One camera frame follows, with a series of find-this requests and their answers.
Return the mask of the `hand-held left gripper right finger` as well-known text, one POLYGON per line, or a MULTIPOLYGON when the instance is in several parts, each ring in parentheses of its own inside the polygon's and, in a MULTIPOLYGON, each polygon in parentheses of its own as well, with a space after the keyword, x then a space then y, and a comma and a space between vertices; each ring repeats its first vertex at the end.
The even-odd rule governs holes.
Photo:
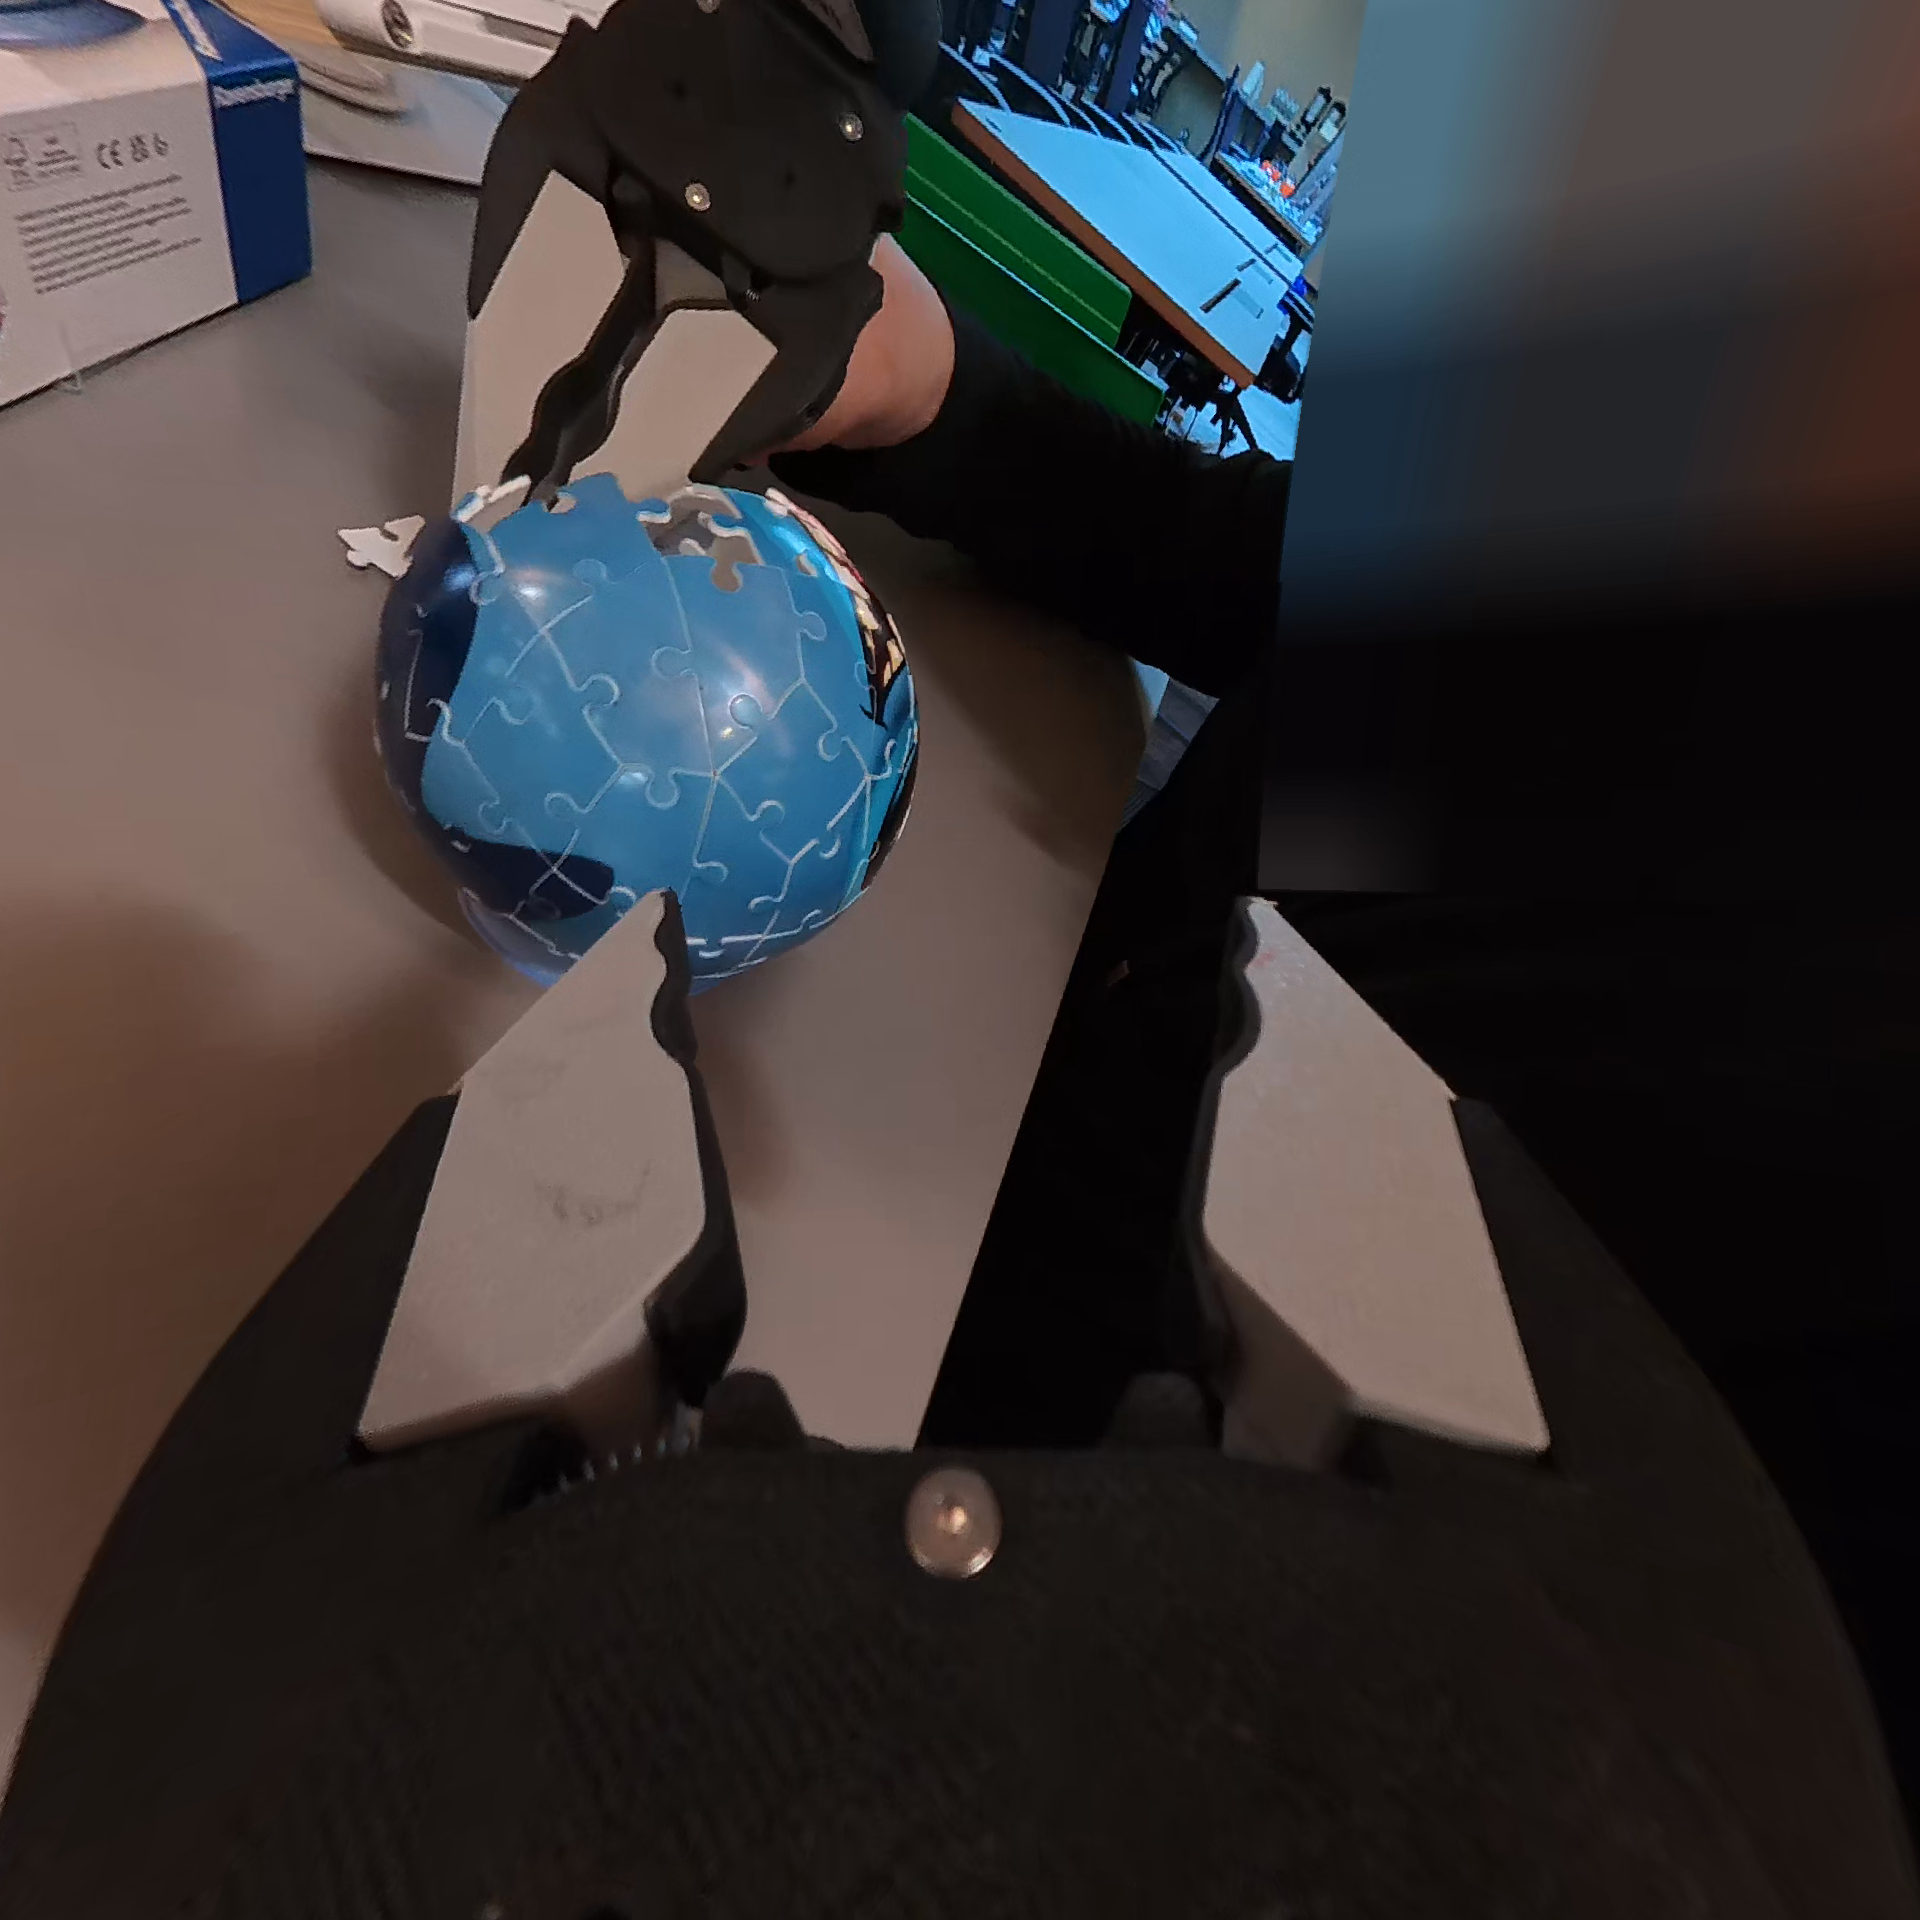
POLYGON ((1236 903, 1224 1016, 1193 1183, 1222 1451, 1319 1470, 1383 1426, 1545 1456, 1446 1079, 1263 897, 1236 903))

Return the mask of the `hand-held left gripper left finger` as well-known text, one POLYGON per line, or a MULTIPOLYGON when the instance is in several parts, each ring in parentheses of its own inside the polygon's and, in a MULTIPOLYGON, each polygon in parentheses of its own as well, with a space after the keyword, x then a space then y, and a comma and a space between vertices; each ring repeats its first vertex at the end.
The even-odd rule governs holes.
POLYGON ((707 1402, 748 1283, 690 986, 680 903, 650 892, 469 1067, 369 1449, 537 1420, 639 1451, 707 1402))

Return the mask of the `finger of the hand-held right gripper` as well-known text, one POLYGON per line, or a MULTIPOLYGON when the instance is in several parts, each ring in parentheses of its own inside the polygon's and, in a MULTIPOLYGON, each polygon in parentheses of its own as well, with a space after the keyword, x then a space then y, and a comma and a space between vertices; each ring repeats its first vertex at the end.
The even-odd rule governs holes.
POLYGON ((603 443, 569 477, 623 487, 684 487, 778 348, 731 303, 668 309, 641 346, 603 443))
POLYGON ((503 481, 543 387, 590 342, 628 261, 598 199, 551 174, 467 323, 452 494, 503 481))

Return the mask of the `blue puzzle ball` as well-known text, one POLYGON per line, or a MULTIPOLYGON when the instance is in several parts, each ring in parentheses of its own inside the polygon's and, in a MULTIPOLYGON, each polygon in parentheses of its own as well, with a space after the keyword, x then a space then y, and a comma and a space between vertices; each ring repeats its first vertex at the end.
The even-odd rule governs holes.
POLYGON ((900 628, 778 489, 475 491, 392 582, 375 680, 391 787, 544 987, 657 892, 698 990, 803 948, 880 876, 919 779, 900 628))

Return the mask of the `printed cardboard puzzle box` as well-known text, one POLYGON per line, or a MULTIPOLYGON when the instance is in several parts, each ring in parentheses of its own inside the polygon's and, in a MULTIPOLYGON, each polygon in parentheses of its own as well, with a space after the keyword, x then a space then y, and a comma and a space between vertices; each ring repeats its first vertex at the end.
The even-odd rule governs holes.
POLYGON ((305 280, 303 84, 208 2, 3 6, 3 404, 305 280))

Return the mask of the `person's right hand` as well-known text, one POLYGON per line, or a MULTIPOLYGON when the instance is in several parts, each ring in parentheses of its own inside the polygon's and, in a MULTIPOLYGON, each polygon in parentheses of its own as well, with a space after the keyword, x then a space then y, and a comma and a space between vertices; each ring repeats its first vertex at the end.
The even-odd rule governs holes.
POLYGON ((928 429, 947 401, 956 338, 943 292, 892 234, 877 237, 872 268, 880 307, 863 328, 824 414, 781 446, 781 456, 894 447, 928 429))

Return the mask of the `green plastic crate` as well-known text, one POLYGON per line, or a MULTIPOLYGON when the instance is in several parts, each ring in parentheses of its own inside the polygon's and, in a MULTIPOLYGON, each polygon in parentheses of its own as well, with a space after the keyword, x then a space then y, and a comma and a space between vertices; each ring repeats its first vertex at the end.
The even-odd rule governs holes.
POLYGON ((1127 283, 919 116, 906 146, 899 244, 949 305, 1069 392, 1159 423, 1166 386, 1121 352, 1127 283))

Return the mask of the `white background table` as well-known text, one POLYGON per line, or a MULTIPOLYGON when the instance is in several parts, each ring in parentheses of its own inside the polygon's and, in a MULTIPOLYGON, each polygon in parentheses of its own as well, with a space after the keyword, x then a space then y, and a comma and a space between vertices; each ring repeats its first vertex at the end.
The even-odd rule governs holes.
POLYGON ((1196 162, 1011 107, 963 101, 953 126, 1222 378, 1258 384, 1302 261, 1196 162))

